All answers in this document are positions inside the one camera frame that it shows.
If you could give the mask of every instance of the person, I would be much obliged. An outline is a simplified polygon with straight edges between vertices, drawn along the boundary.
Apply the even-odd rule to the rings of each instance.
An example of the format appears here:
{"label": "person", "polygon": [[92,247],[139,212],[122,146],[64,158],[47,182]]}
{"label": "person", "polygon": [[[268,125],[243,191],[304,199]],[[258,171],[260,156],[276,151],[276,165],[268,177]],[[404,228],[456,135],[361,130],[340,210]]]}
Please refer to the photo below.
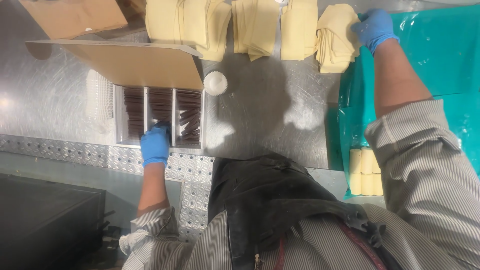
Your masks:
{"label": "person", "polygon": [[480,269],[480,183],[448,129],[443,101],[413,71],[392,20],[369,10],[352,26],[374,55],[377,120],[365,130],[386,208],[339,202],[279,155],[217,159],[208,226],[180,242],[165,191],[166,127],[141,141],[144,183],[132,233],[136,269]]}

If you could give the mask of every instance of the dough roll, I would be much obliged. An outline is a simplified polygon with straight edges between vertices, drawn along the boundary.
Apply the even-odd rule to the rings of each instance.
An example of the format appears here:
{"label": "dough roll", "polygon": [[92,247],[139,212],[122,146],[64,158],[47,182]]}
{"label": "dough roll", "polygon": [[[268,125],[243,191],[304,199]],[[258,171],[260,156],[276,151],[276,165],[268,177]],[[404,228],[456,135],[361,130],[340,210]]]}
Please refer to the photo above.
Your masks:
{"label": "dough roll", "polygon": [[372,173],[372,164],[375,155],[373,154],[373,150],[370,147],[362,147],[361,148],[361,167],[360,172],[363,174],[370,174]]}
{"label": "dough roll", "polygon": [[379,173],[373,174],[373,194],[376,196],[384,195],[384,188],[382,187],[382,175]]}
{"label": "dough roll", "polygon": [[381,173],[380,172],[380,167],[378,167],[378,162],[377,162],[377,158],[375,157],[375,155],[373,156],[372,172],[373,173]]}
{"label": "dough roll", "polygon": [[373,174],[361,174],[361,193],[366,196],[373,195]]}
{"label": "dough roll", "polygon": [[350,164],[349,164],[350,173],[360,173],[361,167],[361,150],[360,149],[350,149]]}
{"label": "dough roll", "polygon": [[350,178],[350,191],[353,195],[361,194],[361,175],[359,173],[351,173]]}

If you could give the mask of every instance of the stack of dough sheets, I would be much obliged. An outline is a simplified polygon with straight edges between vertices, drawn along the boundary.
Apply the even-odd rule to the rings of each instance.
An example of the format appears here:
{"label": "stack of dough sheets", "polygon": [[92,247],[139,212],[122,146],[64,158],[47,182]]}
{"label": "stack of dough sheets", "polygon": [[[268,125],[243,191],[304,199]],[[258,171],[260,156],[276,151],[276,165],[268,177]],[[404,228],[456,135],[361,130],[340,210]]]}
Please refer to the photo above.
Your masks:
{"label": "stack of dough sheets", "polygon": [[233,52],[248,53],[250,61],[271,56],[279,9],[274,0],[232,1]]}
{"label": "stack of dough sheets", "polygon": [[303,60],[317,51],[317,18],[317,0],[289,0],[282,8],[282,60]]}
{"label": "stack of dough sheets", "polygon": [[360,22],[348,4],[328,6],[317,23],[320,73],[343,73],[360,54],[360,43],[350,29]]}
{"label": "stack of dough sheets", "polygon": [[370,147],[350,149],[349,187],[353,195],[382,196],[382,175]]}
{"label": "stack of dough sheets", "polygon": [[231,6],[224,0],[147,0],[145,26],[150,41],[194,46],[222,61]]}

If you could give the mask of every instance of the box lid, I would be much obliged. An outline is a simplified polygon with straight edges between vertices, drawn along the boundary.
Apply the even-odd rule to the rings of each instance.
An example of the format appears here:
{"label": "box lid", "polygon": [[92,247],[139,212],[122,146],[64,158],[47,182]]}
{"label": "box lid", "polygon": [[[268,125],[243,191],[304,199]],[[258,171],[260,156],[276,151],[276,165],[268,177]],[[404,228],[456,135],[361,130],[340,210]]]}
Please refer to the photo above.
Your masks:
{"label": "box lid", "polygon": [[51,39],[74,38],[127,25],[115,0],[19,1]]}
{"label": "box lid", "polygon": [[53,44],[61,44],[117,85],[203,89],[193,61],[202,54],[186,45],[70,39],[25,42],[40,60],[50,57]]}

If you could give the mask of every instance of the person's left hand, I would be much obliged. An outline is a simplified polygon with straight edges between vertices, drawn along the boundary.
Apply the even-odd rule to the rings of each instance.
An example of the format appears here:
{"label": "person's left hand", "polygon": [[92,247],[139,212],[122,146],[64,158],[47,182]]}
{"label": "person's left hand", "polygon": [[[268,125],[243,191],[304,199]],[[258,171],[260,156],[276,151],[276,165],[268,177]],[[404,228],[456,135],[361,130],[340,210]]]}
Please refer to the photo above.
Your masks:
{"label": "person's left hand", "polygon": [[168,156],[170,154],[170,143],[168,140],[167,125],[157,123],[152,130],[147,131],[140,140],[140,150],[144,158],[143,166],[148,163],[163,162],[167,166]]}

